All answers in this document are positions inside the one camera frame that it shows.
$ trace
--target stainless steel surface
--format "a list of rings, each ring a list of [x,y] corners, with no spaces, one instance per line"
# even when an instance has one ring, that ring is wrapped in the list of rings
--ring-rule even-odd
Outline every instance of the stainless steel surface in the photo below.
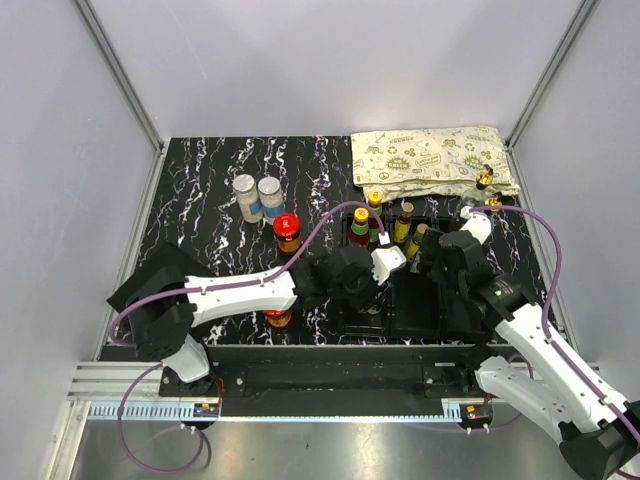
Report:
[[[147,140],[149,140],[151,147],[156,151],[156,153],[159,153],[164,142],[156,131],[153,122],[142,106],[133,85],[131,85],[127,74],[122,68],[120,60],[118,59],[118,56],[116,55],[116,52],[113,49],[113,46],[111,45],[111,42],[109,41],[109,38],[107,37],[107,34],[93,9],[93,6],[91,5],[91,1],[73,0],[73,3],[76,5],[80,17],[93,37],[100,54],[109,67],[109,70],[113,74],[113,78],[118,84],[127,104],[131,108],[131,112],[136,120],[138,120],[140,128],[147,137]]]
[[[582,2],[580,2],[576,13],[573,15],[573,18],[569,22],[567,29],[560,39],[560,43],[553,52],[551,60],[549,60],[549,63],[544,69],[540,80],[538,80],[538,83],[533,89],[529,100],[527,100],[527,104],[522,110],[522,113],[520,114],[520,117],[518,118],[518,121],[513,128],[513,131],[507,138],[507,146],[511,148],[515,147],[518,139],[522,136],[525,128],[527,128],[527,124],[529,123],[529,120],[531,120],[533,113],[538,108],[538,105],[540,104],[544,93],[547,91],[547,88],[558,73],[560,66],[569,53],[569,50],[571,50],[571,47],[578,38],[578,35],[582,31],[582,28],[586,24],[587,20],[589,19],[599,2],[600,0],[582,0]]]
[[[500,406],[497,422],[513,416]],[[166,422],[125,424],[130,446],[142,445]],[[354,479],[576,480],[555,443],[524,419],[489,435],[442,434],[398,424],[233,424],[206,430],[211,460],[203,453],[187,480]],[[198,441],[175,432],[147,446],[139,457],[158,467],[176,468],[195,452]],[[89,421],[80,446],[75,480],[147,480],[129,460],[117,438],[116,423]]]
[[[85,435],[90,402],[66,402],[65,422],[57,437],[47,480],[68,480],[75,468],[80,442]]]

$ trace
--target wire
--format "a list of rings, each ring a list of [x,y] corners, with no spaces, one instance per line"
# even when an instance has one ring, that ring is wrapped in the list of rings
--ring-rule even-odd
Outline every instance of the wire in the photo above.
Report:
[[[291,268],[291,266],[296,261],[298,261],[300,256],[306,251],[307,248],[309,248],[309,245],[311,244],[311,240],[313,240],[313,238],[318,234],[318,232],[320,231],[322,226],[333,215],[335,215],[337,212],[339,212],[340,210],[343,210],[343,209],[345,209],[347,207],[362,207],[362,208],[366,208],[369,211],[369,213],[371,215],[373,215],[373,217],[376,219],[376,222],[378,222],[378,227],[380,228],[380,233],[381,234],[385,233],[384,223],[382,222],[382,219],[380,218],[380,215],[378,215],[378,213],[373,208],[371,208],[369,205],[367,205],[366,203],[356,202],[356,201],[343,202],[343,203],[333,207],[331,210],[329,210],[320,219],[320,221],[315,226],[315,228],[313,230],[311,230],[311,233],[309,234],[309,237],[307,238],[307,241],[302,244],[300,249],[287,261],[287,263],[284,264],[284,266],[282,268],[280,268],[276,272],[272,273],[271,275],[267,275],[262,280],[254,279],[254,280],[246,280],[244,282],[225,283],[225,284],[222,284],[222,285],[210,285],[210,286],[205,288],[204,292],[202,291],[202,289],[200,287],[193,287],[193,288],[177,288],[177,289],[174,289],[174,290],[167,290],[166,292],[156,293],[154,295],[149,295],[148,297],[142,298],[142,299],[138,300],[137,302],[132,303],[127,308],[125,308],[122,312],[120,312],[116,316],[116,318],[113,319],[113,321],[109,325],[109,335],[111,336],[111,340],[116,345],[127,346],[127,347],[132,346],[133,345],[133,341],[124,340],[124,339],[121,339],[121,338],[117,337],[117,331],[118,331],[118,327],[119,327],[120,323],[129,314],[131,314],[132,312],[134,312],[138,308],[143,307],[143,306],[147,305],[148,303],[155,302],[156,300],[161,300],[163,298],[172,297],[174,295],[188,295],[190,293],[207,293],[207,292],[215,292],[215,291],[218,291],[218,290],[227,290],[227,289],[232,289],[232,288],[250,287],[250,286],[253,286],[253,285],[259,285],[259,284],[264,283],[264,282],[270,282],[272,280],[275,280],[280,275],[282,275],[287,270],[289,270],[289,268]]]
[[[198,446],[198,450],[196,451],[196,454],[193,456],[191,460],[185,463],[182,467],[172,468],[172,469],[157,468],[144,463],[142,460],[140,460],[138,457],[135,456],[133,451],[131,451],[131,449],[127,445],[126,440],[124,439],[124,429],[122,425],[122,416],[124,415],[124,405],[127,402],[129,395],[131,395],[131,392],[133,391],[133,389],[136,388],[136,386],[142,381],[142,379],[147,375],[149,375],[151,372],[158,370],[159,368],[162,368],[161,363],[159,363],[158,365],[154,365],[153,367],[149,367],[138,378],[136,378],[133,381],[133,383],[129,386],[129,388],[125,392],[124,396],[122,397],[122,400],[120,401],[120,407],[118,407],[118,436],[120,437],[120,445],[122,445],[122,449],[124,450],[124,453],[126,453],[127,457],[129,457],[139,467],[144,468],[145,470],[153,473],[163,473],[163,474],[182,473],[187,471],[191,467],[191,465],[193,465],[196,462],[196,460],[198,460],[198,457],[200,457],[200,454],[202,453],[202,448],[204,447],[204,443],[205,443],[205,436],[204,436],[204,433],[202,433],[200,430],[195,428],[191,429],[191,431],[196,432],[200,438],[200,445]],[[180,427],[176,426],[171,430],[178,429],[178,428],[182,428],[182,426]],[[160,432],[160,434],[156,435],[154,438],[157,438],[158,436],[161,436],[161,434],[163,435],[168,431],[170,431],[170,429]]]
[[[222,285],[211,285],[209,287],[206,287],[204,292],[201,290],[200,287],[178,288],[178,289],[174,289],[174,290],[167,290],[165,292],[156,293],[154,295],[150,295],[148,297],[142,298],[142,299],[132,303],[131,305],[129,305],[122,312],[120,312],[116,316],[116,318],[113,319],[113,321],[111,322],[111,324],[109,326],[109,334],[111,336],[111,339],[113,340],[113,342],[116,345],[132,346],[133,345],[132,341],[120,339],[120,338],[117,337],[117,331],[118,331],[118,327],[120,326],[120,323],[129,314],[131,314],[132,312],[134,312],[138,308],[143,307],[144,305],[147,305],[147,304],[149,304],[151,302],[155,302],[156,300],[161,300],[163,298],[172,297],[174,295],[188,295],[190,293],[208,293],[208,292],[213,292],[213,291],[218,291],[218,290],[240,288],[240,287],[248,287],[248,286],[259,285],[259,284],[264,283],[264,282],[270,282],[272,280],[275,280],[280,275],[282,275],[287,270],[289,270],[289,268],[300,258],[300,256],[305,252],[305,250],[311,244],[311,240],[318,234],[318,232],[320,231],[322,226],[333,215],[335,215],[337,212],[339,212],[340,210],[343,210],[344,208],[347,208],[347,207],[363,207],[363,208],[366,208],[373,215],[373,217],[376,219],[376,222],[378,223],[378,227],[380,228],[380,233],[381,234],[385,233],[384,223],[382,222],[382,219],[380,218],[380,215],[378,215],[378,213],[373,208],[371,208],[369,205],[367,205],[365,203],[362,203],[362,202],[355,202],[355,201],[343,202],[343,203],[333,207],[331,210],[329,210],[329,212],[327,212],[320,219],[318,224],[315,226],[315,228],[309,234],[309,237],[308,237],[307,241],[305,243],[303,243],[302,247],[300,247],[300,249],[295,253],[295,255],[293,255],[293,257],[291,257],[291,259],[289,259],[289,261],[287,261],[282,268],[280,268],[276,272],[272,273],[271,275],[267,275],[262,280],[255,279],[255,280],[247,280],[247,281],[244,281],[244,282],[237,282],[237,283],[228,283],[228,284],[222,284]],[[125,405],[125,403],[127,401],[127,398],[129,398],[129,395],[131,395],[131,392],[133,391],[133,389],[136,387],[136,385],[138,385],[138,383],[140,383],[140,381],[144,377],[146,377],[149,373],[151,373],[154,370],[157,370],[157,369],[159,369],[161,367],[162,367],[162,364],[158,364],[158,365],[155,365],[155,366],[149,368],[148,370],[146,370],[142,375],[140,375],[138,378],[136,378],[133,381],[131,386],[125,392],[124,396],[122,397],[122,401],[120,402],[120,408],[118,408],[118,434],[119,434],[119,437],[120,437],[120,444],[122,445],[122,448],[123,448],[124,452],[127,454],[127,457],[129,457],[139,467],[141,467],[141,468],[143,468],[145,470],[148,470],[150,472],[154,472],[154,473],[163,473],[163,474],[182,473],[182,472],[186,471],[187,469],[189,469],[191,467],[191,465],[193,465],[195,463],[195,461],[198,459],[198,457],[202,453],[202,448],[203,448],[203,445],[204,445],[204,443],[206,441],[206,437],[204,436],[204,434],[200,430],[197,430],[197,429],[195,430],[198,433],[199,437],[200,437],[200,445],[198,447],[198,451],[196,452],[196,454],[193,456],[193,458],[189,462],[187,462],[182,467],[176,468],[176,469],[156,468],[156,467],[153,467],[151,465],[148,465],[148,464],[142,462],[140,459],[138,459],[135,456],[134,452],[129,448],[129,446],[127,445],[127,442],[126,442],[126,440],[124,438],[124,430],[123,430],[123,425],[122,425],[122,415],[124,414],[124,405]],[[219,419],[220,418],[220,413],[221,413],[221,407],[222,407],[222,396],[224,394],[224,380],[222,380],[222,378],[220,378],[218,380],[220,382],[220,385],[218,385],[216,383],[216,386],[218,388],[218,397],[219,397],[218,413],[217,413],[217,418]],[[158,438],[160,436],[163,436],[166,433],[169,433],[169,432],[171,432],[173,430],[176,430],[176,429],[179,429],[179,428],[182,428],[182,426],[171,427],[171,428],[168,428],[166,430],[163,430],[159,434],[154,435],[153,439],[156,439],[156,438]]]
[[[629,421],[629,419],[620,411],[620,409],[615,406],[613,403],[606,401],[607,395],[600,390],[600,388],[591,381],[591,379],[580,369],[580,367],[569,357],[567,352],[551,337],[551,330],[549,328],[549,310],[551,309],[551,301],[553,296],[556,293],[556,288],[558,286],[558,278],[560,277],[560,269],[562,267],[562,248],[560,247],[560,239],[556,232],[551,228],[542,217],[540,217],[537,213],[532,212],[531,210],[527,210],[522,207],[515,207],[511,205],[494,205],[492,207],[474,207],[471,209],[472,212],[481,212],[486,210],[506,210],[523,213],[525,215],[529,215],[534,218],[538,222],[542,224],[542,226],[549,232],[551,239],[553,240],[553,244],[556,248],[556,268],[553,272],[553,278],[551,279],[551,285],[549,286],[549,292],[547,293],[547,298],[542,307],[542,330],[544,331],[544,335],[547,338],[547,341],[551,344],[553,349],[562,357],[569,367],[575,372],[578,377],[591,389],[593,393],[595,393],[600,400],[604,402],[605,405],[609,407],[609,409],[620,419],[620,421],[624,424],[624,426],[629,430],[629,433],[633,436],[634,440],[637,442],[638,446],[640,446],[640,432],[634,427],[634,425]],[[625,478],[632,479],[640,479],[640,477],[635,477],[633,475],[629,475],[628,473],[624,473]]]

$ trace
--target sauce bottle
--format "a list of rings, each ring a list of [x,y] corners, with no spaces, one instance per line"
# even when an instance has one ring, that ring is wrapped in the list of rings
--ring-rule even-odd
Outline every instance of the sauce bottle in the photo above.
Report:
[[[409,243],[409,248],[407,248],[407,261],[411,262],[418,250],[420,250],[420,245],[422,245],[422,239],[424,238],[424,234],[427,233],[427,224],[421,223],[418,225],[416,229],[416,233],[413,234],[413,238],[411,239],[411,243]]]
[[[369,245],[369,212],[366,208],[356,208],[353,214],[349,243],[363,247]]]
[[[382,192],[380,190],[371,190],[367,197],[367,203],[382,217]],[[378,222],[373,215],[369,216],[369,247],[374,248],[378,244],[379,233],[380,227]]]
[[[273,221],[273,231],[283,256],[292,257],[302,246],[300,220],[293,213],[278,215]]]
[[[485,205],[485,202],[492,196],[487,190],[493,183],[493,168],[489,165],[484,166],[484,170],[476,176],[476,184],[464,192],[460,196],[460,201],[456,205],[453,213],[453,225],[449,226],[449,230],[458,230],[466,219],[462,218],[462,209],[464,207],[478,207]]]
[[[413,214],[413,204],[405,202],[402,205],[402,213],[393,226],[394,243],[404,243],[409,235],[409,227],[411,226],[411,215]]]
[[[286,330],[291,324],[293,316],[291,310],[265,310],[267,323],[274,330]]]

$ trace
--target spice jar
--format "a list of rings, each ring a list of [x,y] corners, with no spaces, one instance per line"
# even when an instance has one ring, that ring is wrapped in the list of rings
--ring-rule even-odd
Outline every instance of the spice jar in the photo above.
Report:
[[[291,323],[291,310],[265,310],[269,326],[275,330],[284,330]]]
[[[280,180],[275,177],[263,178],[258,182],[258,194],[260,195],[260,203],[262,203],[264,219],[268,224],[273,225],[276,217],[284,213],[284,197],[282,188],[280,188]]]
[[[291,256],[302,246],[300,238],[300,220],[293,213],[278,215],[273,221],[273,231],[278,247],[286,256]]]
[[[262,219],[262,204],[253,177],[246,173],[238,175],[233,180],[233,191],[245,222],[259,222]]]

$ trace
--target white wall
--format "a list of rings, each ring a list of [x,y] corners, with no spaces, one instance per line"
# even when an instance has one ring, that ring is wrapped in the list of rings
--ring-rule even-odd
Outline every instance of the white wall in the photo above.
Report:
[[[92,3],[165,137],[507,135],[579,0]]]
[[[152,153],[68,0],[0,5],[0,465],[39,478]]]
[[[601,2],[516,146],[535,210],[562,242],[560,288],[580,352],[633,399],[640,397],[639,45],[640,2]]]

